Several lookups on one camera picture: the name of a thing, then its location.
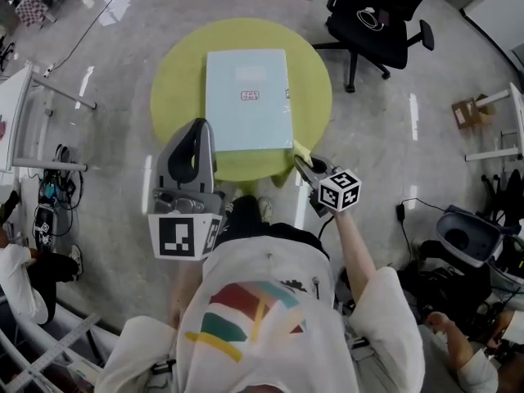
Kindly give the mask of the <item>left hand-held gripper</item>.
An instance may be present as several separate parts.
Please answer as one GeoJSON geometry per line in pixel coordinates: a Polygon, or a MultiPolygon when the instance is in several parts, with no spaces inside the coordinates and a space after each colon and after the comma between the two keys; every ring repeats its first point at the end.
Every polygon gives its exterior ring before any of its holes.
{"type": "Polygon", "coordinates": [[[213,133],[205,119],[175,132],[156,162],[157,183],[148,214],[154,255],[164,260],[203,260],[215,248],[224,196],[215,189],[213,133]]]}

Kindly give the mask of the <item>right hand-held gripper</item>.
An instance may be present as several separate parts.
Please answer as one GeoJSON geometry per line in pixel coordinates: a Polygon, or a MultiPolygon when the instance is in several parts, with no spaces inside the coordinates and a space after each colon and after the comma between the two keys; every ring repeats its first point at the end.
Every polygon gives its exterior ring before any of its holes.
{"type": "Polygon", "coordinates": [[[294,165],[312,190],[309,203],[319,217],[328,211],[343,212],[359,202],[362,181],[350,169],[341,169],[324,157],[311,157],[311,164],[294,156],[294,165]]]}

